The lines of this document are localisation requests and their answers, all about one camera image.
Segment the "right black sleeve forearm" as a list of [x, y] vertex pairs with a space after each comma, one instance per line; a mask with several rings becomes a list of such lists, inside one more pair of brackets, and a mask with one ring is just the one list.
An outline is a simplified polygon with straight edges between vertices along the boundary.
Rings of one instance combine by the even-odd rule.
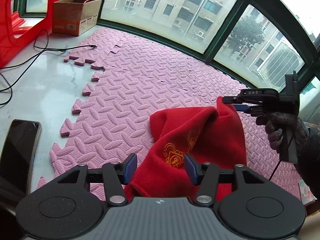
[[314, 127], [309, 129], [309, 138], [298, 154], [295, 168], [312, 194], [319, 199], [319, 133]]

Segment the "right gloved hand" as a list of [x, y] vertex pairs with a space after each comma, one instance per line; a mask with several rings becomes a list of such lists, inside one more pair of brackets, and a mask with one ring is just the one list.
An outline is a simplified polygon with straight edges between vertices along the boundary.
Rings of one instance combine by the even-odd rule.
[[264, 125], [265, 132], [273, 150], [284, 152], [284, 129], [292, 129], [295, 133], [297, 154], [300, 153], [309, 138], [309, 129], [300, 117], [288, 113], [274, 112], [256, 118], [257, 125]]

